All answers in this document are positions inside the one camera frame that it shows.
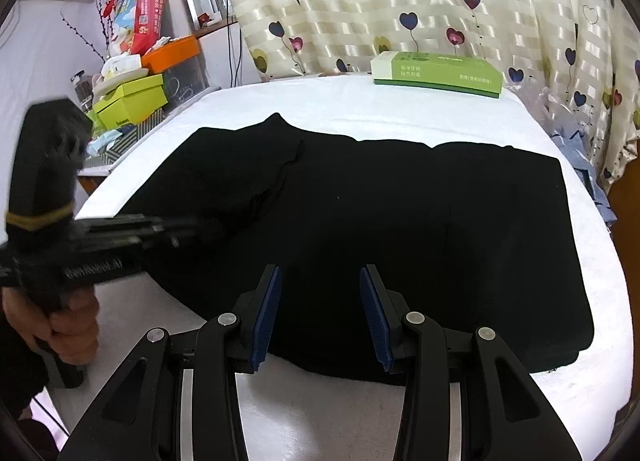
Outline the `person left hand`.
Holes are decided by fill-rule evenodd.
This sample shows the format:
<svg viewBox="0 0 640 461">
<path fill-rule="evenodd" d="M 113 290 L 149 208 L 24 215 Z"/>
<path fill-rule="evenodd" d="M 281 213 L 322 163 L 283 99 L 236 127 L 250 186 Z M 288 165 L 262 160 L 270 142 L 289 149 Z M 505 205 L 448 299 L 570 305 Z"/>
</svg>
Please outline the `person left hand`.
<svg viewBox="0 0 640 461">
<path fill-rule="evenodd" d="M 46 342 L 63 363 L 85 366 L 96 358 L 100 304 L 93 287 L 70 292 L 66 306 L 49 316 L 12 288 L 3 288 L 1 293 L 6 320 L 31 349 L 37 349 L 39 339 Z"/>
</svg>

